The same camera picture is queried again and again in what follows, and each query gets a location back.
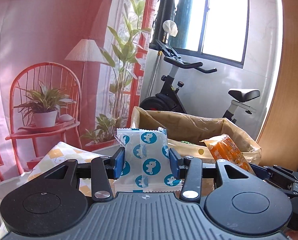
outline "orange package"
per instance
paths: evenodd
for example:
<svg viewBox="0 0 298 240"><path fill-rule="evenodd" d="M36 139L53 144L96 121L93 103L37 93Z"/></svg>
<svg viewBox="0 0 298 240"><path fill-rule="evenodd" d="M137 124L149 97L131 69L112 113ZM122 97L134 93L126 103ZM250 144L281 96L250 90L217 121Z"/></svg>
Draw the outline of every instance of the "orange package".
<svg viewBox="0 0 298 240"><path fill-rule="evenodd" d="M206 144L212 157L215 160L228 160L229 162L239 166L240 168L254 174L251 166L229 135L223 134L214 136L210 139L203 140L203 142Z"/></svg>

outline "window frame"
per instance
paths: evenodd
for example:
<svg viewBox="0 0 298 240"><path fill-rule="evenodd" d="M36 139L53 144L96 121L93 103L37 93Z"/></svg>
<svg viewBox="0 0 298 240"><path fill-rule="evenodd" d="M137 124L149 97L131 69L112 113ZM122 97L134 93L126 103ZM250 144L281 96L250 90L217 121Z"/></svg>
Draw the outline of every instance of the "window frame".
<svg viewBox="0 0 298 240"><path fill-rule="evenodd" d="M231 60L228 58L223 58L223 57L219 57L219 56L206 54L206 53L202 52L203 44L204 44L204 36L205 36L205 27L206 27L206 22L208 19L209 0L205 0L205 3L204 3L204 14L203 14L203 22L202 22L198 51L192 51L192 50L181 49L181 48L174 48L174 49L181 55L199 57L199 58L208 59L208 60L224 63L227 65L235 66L238 68L243 68L246 47L247 47L247 40L248 40L248 31L249 31L250 0L247 0L247 3L248 3L248 8L247 8L246 31L245 31L244 47L243 47L241 62L236 61L236 60ZM162 39L163 39L164 30L162 28L162 24L164 21L170 19L170 15L171 15L171 11L172 11L172 4L173 4L173 0L160 0L159 10L158 10L158 14L156 16L156 23L155 23L156 27L155 27L155 31L153 32L152 42L149 44L150 49L158 50L156 48L155 41L157 39L159 41L162 41Z"/></svg>

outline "silver screw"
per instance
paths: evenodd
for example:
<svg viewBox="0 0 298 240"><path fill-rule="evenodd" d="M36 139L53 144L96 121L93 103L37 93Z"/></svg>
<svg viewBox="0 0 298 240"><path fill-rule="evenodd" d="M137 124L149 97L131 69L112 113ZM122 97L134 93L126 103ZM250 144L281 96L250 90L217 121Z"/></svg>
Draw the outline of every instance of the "silver screw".
<svg viewBox="0 0 298 240"><path fill-rule="evenodd" d="M182 196L184 196L185 198L196 198L197 196L199 196L199 193L193 190L186 190L182 193Z"/></svg>
<svg viewBox="0 0 298 240"><path fill-rule="evenodd" d="M108 191L105 191L105 190L97 191L95 193L95 197L96 198L100 198L100 199L109 198L110 197L110 193Z"/></svg>

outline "pink wall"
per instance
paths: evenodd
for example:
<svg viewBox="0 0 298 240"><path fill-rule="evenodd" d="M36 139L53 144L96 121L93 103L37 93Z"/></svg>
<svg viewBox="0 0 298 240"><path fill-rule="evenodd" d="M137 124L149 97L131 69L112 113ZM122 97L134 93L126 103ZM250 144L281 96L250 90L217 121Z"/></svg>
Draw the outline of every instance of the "pink wall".
<svg viewBox="0 0 298 240"><path fill-rule="evenodd" d="M91 37L103 46L110 6L111 0L0 0L0 153L5 174L15 170L11 143L4 140L14 78L26 67L45 61L66 65L80 78L83 63L64 59L82 38ZM81 131L95 127L99 64L89 63L85 76ZM38 143L47 152L57 140ZM29 139L17 143L23 162L34 158Z"/></svg>

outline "snack package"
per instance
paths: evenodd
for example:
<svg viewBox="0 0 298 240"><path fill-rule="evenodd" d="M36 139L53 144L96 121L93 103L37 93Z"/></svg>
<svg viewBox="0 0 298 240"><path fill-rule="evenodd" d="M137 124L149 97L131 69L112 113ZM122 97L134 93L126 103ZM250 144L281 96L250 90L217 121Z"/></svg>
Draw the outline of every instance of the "snack package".
<svg viewBox="0 0 298 240"><path fill-rule="evenodd" d="M254 174L251 166L229 135L223 134L214 136L210 139L203 140L203 142L206 144L215 160L228 160L251 174Z"/></svg>
<svg viewBox="0 0 298 240"><path fill-rule="evenodd" d="M171 192L181 190L170 168L166 129L118 128L116 139L125 147L125 164L116 192Z"/></svg>

